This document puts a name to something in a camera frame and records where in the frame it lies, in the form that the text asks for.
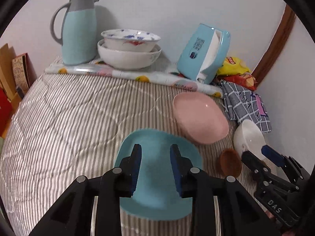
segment gray striped blanket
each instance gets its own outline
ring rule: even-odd
[[[172,100],[183,91],[102,76],[40,76],[12,119],[0,159],[0,195],[16,235],[28,235],[77,176],[93,178],[113,168],[120,144],[132,131],[154,128],[183,136],[172,116]],[[224,111],[222,100],[214,100]],[[212,176],[220,177],[215,161],[221,151],[233,148],[237,123],[229,126],[223,140],[198,146]],[[254,193],[246,167],[238,180]],[[121,225],[123,236],[186,236],[190,216],[150,221],[121,211]]]

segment floral bowl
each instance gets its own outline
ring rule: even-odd
[[[159,45],[156,45],[151,52],[125,52],[108,49],[104,44],[104,40],[98,42],[97,49],[100,58],[106,64],[119,70],[137,70],[148,67],[161,54]]]
[[[107,48],[125,52],[150,52],[161,39],[156,34],[131,29],[112,29],[101,35]]]

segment red book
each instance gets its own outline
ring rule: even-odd
[[[0,88],[0,134],[3,132],[7,120],[10,118],[11,111],[11,103]]]

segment book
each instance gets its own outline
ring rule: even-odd
[[[12,70],[15,84],[20,87],[24,93],[26,93],[30,88],[26,56],[27,53],[24,53],[12,59]]]

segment brown wooden bowl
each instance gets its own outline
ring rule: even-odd
[[[242,161],[237,151],[225,149],[216,162],[216,168],[223,176],[237,178],[242,172]]]

